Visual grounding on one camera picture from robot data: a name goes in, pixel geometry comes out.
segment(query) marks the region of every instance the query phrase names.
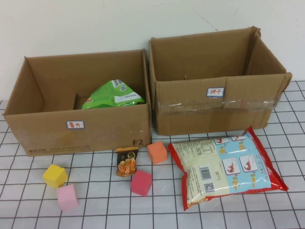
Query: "snack bag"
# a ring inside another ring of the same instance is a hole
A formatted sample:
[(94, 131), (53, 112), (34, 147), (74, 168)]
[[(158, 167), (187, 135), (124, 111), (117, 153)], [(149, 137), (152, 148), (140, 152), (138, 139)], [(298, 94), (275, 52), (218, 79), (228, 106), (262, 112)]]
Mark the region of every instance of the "snack bag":
[(128, 106), (145, 101), (121, 80), (111, 80), (93, 92), (81, 106), (84, 109)]
[(116, 175), (119, 177), (126, 177), (135, 174), (137, 171), (137, 155), (139, 148), (138, 147), (126, 147), (116, 149), (118, 154), (118, 168)]
[(173, 143), (168, 148), (184, 173), (184, 210), (231, 194), (288, 190), (252, 127), (243, 136)]

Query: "cardboard box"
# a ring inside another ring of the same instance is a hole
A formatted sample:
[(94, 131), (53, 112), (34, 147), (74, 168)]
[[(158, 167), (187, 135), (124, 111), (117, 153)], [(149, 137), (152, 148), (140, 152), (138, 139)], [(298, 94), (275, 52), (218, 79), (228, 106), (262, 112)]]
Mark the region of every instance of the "cardboard box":
[[(91, 93), (115, 79), (146, 103), (81, 109)], [(4, 116), (29, 156), (146, 146), (151, 103), (144, 50), (26, 57)]]
[(159, 135), (263, 128), (292, 75), (260, 29), (152, 38), (152, 107)]

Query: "orange cube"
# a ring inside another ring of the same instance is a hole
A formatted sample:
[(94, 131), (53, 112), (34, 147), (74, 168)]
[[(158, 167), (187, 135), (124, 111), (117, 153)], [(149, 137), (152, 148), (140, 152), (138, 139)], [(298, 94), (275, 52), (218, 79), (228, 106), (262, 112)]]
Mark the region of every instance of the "orange cube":
[(147, 146), (148, 156), (154, 165), (167, 159), (167, 150), (162, 142), (155, 142)]

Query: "yellow cube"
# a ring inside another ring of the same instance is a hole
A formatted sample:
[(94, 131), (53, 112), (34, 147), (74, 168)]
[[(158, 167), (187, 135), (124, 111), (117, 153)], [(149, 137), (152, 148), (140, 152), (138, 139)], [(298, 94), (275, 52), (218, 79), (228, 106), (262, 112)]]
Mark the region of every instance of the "yellow cube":
[(68, 179), (68, 174), (64, 168), (51, 164), (42, 178), (47, 185), (58, 188)]

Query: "clear packing tape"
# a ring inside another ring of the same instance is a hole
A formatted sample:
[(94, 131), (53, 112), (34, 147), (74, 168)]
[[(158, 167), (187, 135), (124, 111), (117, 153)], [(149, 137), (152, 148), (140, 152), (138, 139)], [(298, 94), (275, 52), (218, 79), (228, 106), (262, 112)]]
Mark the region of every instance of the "clear packing tape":
[(274, 101), (249, 101), (248, 99), (224, 101), (223, 98), (210, 98), (208, 101), (185, 101), (175, 104), (158, 102), (158, 111), (163, 114), (181, 114), (209, 112), (213, 111), (214, 109), (222, 108), (260, 112), (275, 108), (281, 98), (281, 95), (282, 94), (280, 94)]

